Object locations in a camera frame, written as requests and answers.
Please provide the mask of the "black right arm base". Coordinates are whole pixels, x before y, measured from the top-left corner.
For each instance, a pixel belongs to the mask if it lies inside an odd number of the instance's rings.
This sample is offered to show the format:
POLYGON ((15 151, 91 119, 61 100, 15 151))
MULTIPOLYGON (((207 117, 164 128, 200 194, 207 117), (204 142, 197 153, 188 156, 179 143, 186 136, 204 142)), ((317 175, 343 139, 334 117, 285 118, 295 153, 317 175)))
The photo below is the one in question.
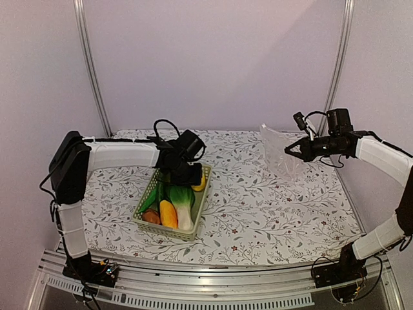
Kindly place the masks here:
POLYGON ((311 277, 317 288, 338 285, 359 280, 367 275, 366 260, 357 260, 351 264, 331 263, 311 268, 311 277))

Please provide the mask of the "yellow lemon toy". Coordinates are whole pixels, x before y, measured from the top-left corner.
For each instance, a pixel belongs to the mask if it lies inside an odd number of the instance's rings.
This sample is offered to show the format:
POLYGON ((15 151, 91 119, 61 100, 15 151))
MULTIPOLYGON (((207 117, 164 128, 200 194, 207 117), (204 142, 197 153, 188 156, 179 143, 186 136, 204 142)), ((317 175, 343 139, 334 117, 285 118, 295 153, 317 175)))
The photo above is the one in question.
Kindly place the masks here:
POLYGON ((200 183, 199 185, 192 185, 191 188, 192 188, 192 190, 195 191, 195 192, 201 192, 201 191, 203 191, 203 190, 205 189, 206 183, 207 183, 206 177, 205 177, 205 175, 202 175, 202 177, 201 177, 201 183, 200 183))

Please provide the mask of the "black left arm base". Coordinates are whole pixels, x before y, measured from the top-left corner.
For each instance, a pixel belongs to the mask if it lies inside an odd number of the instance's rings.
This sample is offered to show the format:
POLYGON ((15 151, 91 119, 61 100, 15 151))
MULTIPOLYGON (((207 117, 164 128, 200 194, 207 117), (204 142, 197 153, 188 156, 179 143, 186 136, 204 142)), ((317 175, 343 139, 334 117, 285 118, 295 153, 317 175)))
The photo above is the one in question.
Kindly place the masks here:
POLYGON ((93 262, 88 256, 67 259, 63 275, 68 278, 83 281, 86 284, 96 284, 105 287, 115 287, 119 274, 119 265, 110 263, 107 259, 93 262))

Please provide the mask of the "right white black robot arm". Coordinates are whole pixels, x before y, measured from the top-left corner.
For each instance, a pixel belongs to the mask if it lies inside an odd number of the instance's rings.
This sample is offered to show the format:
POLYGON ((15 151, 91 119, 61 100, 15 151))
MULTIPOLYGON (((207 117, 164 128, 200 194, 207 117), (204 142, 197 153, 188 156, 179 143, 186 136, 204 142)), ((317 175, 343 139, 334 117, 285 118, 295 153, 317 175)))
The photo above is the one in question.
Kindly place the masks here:
POLYGON ((397 245, 405 245, 412 238, 412 156, 393 144, 380 139, 369 130, 335 130, 328 136, 304 137, 285 147, 285 153, 304 162, 316 158, 342 155, 366 163, 381 173, 390 188, 399 188, 401 198, 389 218, 366 235, 344 246, 334 276, 348 281, 371 256, 384 253, 397 245))

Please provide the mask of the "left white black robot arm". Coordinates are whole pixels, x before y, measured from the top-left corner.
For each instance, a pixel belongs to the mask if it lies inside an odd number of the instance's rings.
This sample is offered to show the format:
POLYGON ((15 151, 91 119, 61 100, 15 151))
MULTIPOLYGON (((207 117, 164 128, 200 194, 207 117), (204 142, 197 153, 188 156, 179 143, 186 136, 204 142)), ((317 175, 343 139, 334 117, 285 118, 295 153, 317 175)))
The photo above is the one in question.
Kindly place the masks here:
POLYGON ((118 167, 150 167, 170 175, 177 185, 199 185, 199 160, 206 146, 190 130, 176 139, 94 139, 69 132, 51 163, 50 181, 57 205, 57 221, 71 270, 82 280, 91 280, 96 267, 91 262, 82 220, 82 202, 88 179, 96 170, 118 167))

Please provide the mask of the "clear pink zip top bag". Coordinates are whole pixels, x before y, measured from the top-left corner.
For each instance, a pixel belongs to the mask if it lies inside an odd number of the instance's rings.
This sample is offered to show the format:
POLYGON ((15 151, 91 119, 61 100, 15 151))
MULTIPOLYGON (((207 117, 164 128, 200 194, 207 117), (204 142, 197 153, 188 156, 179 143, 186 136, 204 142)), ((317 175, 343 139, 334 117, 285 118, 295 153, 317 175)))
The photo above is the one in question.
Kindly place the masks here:
POLYGON ((285 181, 297 181, 303 173, 304 163, 285 153, 285 148, 293 143, 295 137, 271 129, 265 124, 261 124, 260 134, 268 169, 285 181))

